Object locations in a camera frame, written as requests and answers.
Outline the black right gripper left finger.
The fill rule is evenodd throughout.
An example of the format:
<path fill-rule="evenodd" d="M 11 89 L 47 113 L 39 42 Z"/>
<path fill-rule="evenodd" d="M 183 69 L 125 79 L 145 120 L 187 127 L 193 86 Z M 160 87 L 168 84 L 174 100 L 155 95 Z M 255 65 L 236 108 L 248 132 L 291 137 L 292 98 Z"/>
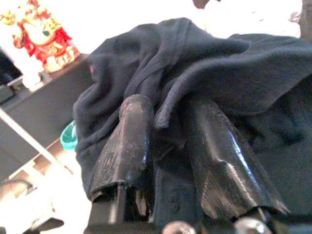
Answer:
<path fill-rule="evenodd" d="M 91 222 L 148 220 L 153 200 L 149 169 L 153 116 L 147 97 L 136 94 L 123 101 L 119 123 L 95 165 Z"/>

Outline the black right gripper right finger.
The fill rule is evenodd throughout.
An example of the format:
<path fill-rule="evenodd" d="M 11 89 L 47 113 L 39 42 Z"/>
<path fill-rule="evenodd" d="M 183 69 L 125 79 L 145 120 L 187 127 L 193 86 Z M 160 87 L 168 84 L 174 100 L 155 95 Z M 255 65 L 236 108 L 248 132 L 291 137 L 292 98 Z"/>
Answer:
<path fill-rule="evenodd" d="M 213 219 L 240 217 L 257 207 L 287 213 L 253 149 L 208 97 L 184 100 L 183 130 L 199 203 Z"/>

